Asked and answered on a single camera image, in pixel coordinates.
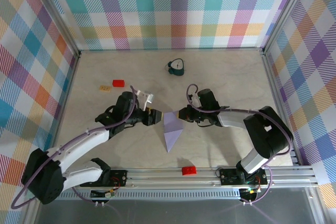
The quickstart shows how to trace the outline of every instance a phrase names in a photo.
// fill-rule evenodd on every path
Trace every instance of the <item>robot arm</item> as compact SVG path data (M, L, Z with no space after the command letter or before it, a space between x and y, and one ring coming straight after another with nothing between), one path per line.
M41 164L55 153L59 153L59 155L51 159L28 186L28 189L43 204L52 202L62 191L73 186L96 181L100 181L103 184L107 183L111 179L111 168L99 158L93 158L80 167L72 168L70 166L97 145L105 143L116 134L122 132L127 125L132 127L138 122L142 122L144 125L150 126L161 121L162 112L146 107L147 103L151 103L152 99L152 94L138 91L135 108L124 123L109 129L103 129L102 127L91 134L88 132L81 139L67 146L62 152L59 152L61 146L50 148L45 152L41 149L36 149L29 157L22 176L22 183L25 185ZM117 103L107 108L95 121L104 126L120 122L129 114L132 104L132 92L123 92L118 97Z
M201 90L197 94L189 95L189 99L192 101L192 104L200 104L199 109L216 112L204 113L188 105L179 111L180 119L196 122L197 124L204 120L209 120L211 125L219 127L233 126L247 130L254 148L236 165L237 176L242 183L263 167L278 152L288 146L288 141L281 130L262 115L251 115L230 110L225 112L220 111L228 107L220 107L210 89ZM259 112L277 122L286 131L292 141L292 133L271 107L265 106Z

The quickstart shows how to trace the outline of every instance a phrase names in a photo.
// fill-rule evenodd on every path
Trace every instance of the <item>table surface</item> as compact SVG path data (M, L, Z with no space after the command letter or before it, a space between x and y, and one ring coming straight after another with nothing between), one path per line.
M165 65L175 59L185 61L185 74L170 75ZM113 79L125 80L125 88L112 87ZM154 94L151 107L162 112L177 111L187 105L185 91L190 83L210 88L219 105L231 108L275 108L263 63L252 50L157 50L107 51L82 55L67 101L55 145L64 144L87 128L102 126L95 118L114 105L129 85ZM233 127L200 128L183 122L184 130L168 153L163 122L154 126L138 123L101 144L76 164L99 157L111 167L183 167L195 165L235 166L252 149L246 130ZM289 155L271 165L292 165Z

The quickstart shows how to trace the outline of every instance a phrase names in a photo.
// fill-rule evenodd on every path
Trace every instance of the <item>alarm clock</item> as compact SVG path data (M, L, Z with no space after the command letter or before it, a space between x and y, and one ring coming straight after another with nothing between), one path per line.
M184 62L181 58L168 62L168 72L176 76L182 76L184 74Z

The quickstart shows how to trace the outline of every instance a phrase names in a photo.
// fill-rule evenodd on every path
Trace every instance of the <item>red lego brick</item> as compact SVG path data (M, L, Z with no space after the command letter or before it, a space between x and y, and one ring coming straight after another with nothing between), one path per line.
M114 87L123 88L125 87L125 81L124 80L113 80L112 85Z
M197 174L195 166L186 166L182 168L183 176L189 176L189 175L195 175L195 174Z

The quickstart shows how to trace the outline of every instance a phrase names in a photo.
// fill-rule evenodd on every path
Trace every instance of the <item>plaid wallpaper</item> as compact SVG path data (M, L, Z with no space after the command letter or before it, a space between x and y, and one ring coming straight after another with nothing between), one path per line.
M78 46L90 50L260 47L286 2L54 1Z
M48 148L75 58L41 0L0 0L0 224L32 150Z
M302 158L336 222L336 0L299 0L269 56Z

